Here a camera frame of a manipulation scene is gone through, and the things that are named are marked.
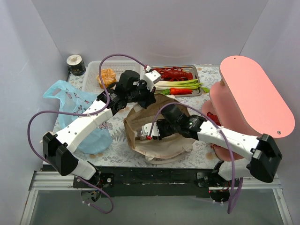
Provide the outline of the clear plastic bottle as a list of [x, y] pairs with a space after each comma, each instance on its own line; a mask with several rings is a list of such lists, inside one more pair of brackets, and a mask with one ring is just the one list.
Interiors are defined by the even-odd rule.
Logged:
[[142, 130], [136, 130], [135, 131], [135, 140], [139, 140], [139, 141], [142, 141], [142, 140], [146, 140], [146, 136], [143, 134], [143, 131]]

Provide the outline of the red snack packet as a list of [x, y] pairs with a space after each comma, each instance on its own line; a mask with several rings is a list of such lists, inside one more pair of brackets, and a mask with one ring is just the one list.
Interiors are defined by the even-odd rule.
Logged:
[[[209, 118], [211, 118], [218, 126], [221, 126], [221, 123], [217, 117], [217, 115], [214, 115], [213, 113], [211, 112], [207, 112], [207, 116]], [[218, 147], [218, 145], [215, 145], [215, 144], [211, 144], [210, 147], [213, 149], [213, 150], [216, 150], [216, 147]]]

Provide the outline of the brown paper bag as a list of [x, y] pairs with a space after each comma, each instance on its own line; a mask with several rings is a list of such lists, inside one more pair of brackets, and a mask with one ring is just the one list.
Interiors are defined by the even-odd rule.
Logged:
[[145, 135], [137, 140], [142, 126], [151, 123], [158, 110], [167, 103], [177, 102], [175, 98], [163, 94], [155, 94], [156, 103], [143, 109], [135, 104], [123, 120], [129, 147], [144, 155], [152, 164], [167, 164], [185, 157], [193, 149], [194, 139], [173, 134], [162, 140], [147, 140]]

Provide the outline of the light blue plastic grocery bag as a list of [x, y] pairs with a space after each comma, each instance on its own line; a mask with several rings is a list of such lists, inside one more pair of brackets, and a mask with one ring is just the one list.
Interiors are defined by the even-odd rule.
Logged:
[[[91, 106], [97, 94], [81, 91], [66, 81], [58, 80], [43, 94], [43, 97], [58, 99], [61, 112], [82, 114]], [[104, 152], [112, 142], [107, 123], [104, 122], [79, 144], [77, 150], [96, 155]]]

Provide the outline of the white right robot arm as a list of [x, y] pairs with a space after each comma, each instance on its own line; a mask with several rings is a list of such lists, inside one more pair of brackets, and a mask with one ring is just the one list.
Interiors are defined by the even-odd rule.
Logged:
[[160, 139], [178, 133], [185, 138], [228, 147], [242, 156], [234, 163], [221, 163], [216, 167], [217, 172], [212, 174], [215, 185], [223, 186], [232, 179], [230, 168], [235, 169], [235, 178], [251, 175], [265, 183], [274, 180], [282, 153], [272, 136], [257, 137], [222, 128], [205, 115], [186, 115], [177, 104], [167, 104], [159, 114], [164, 117], [157, 121]]

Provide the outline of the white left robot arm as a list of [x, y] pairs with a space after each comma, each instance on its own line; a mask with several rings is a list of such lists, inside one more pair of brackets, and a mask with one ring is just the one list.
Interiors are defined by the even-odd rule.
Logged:
[[161, 75], [153, 70], [140, 76], [132, 70], [124, 71], [114, 89], [99, 94], [92, 105], [64, 129], [43, 136], [43, 154], [47, 162], [60, 175], [81, 177], [88, 187], [96, 187], [100, 171], [90, 162], [77, 158], [73, 153], [79, 144], [128, 103], [147, 108], [155, 103], [155, 84]]

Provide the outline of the toy fried bread piece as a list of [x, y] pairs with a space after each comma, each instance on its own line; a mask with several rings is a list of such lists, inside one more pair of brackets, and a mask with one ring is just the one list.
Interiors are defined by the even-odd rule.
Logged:
[[111, 68], [102, 69], [101, 70], [101, 77], [104, 82], [105, 87], [107, 88], [110, 84], [116, 82], [116, 73]]

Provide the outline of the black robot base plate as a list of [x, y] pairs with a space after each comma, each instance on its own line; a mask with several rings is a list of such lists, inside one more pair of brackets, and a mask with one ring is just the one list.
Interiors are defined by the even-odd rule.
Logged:
[[210, 188], [229, 190], [230, 181], [214, 169], [99, 166], [89, 180], [75, 179], [75, 188], [101, 188], [110, 197], [196, 196], [207, 198]]

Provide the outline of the red toy lobster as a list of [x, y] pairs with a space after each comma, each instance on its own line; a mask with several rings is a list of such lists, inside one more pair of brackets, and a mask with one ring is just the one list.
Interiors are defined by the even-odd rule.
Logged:
[[187, 81], [192, 80], [193, 75], [190, 72], [184, 72], [179, 67], [153, 68], [151, 71], [157, 71], [163, 81]]

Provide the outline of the green toy vegetable stalks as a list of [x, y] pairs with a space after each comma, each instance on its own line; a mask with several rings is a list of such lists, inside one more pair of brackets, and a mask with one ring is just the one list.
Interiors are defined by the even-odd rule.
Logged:
[[166, 90], [170, 88], [196, 90], [202, 89], [205, 93], [209, 93], [210, 89], [203, 87], [203, 83], [197, 79], [186, 81], [159, 81], [155, 84], [157, 90]]

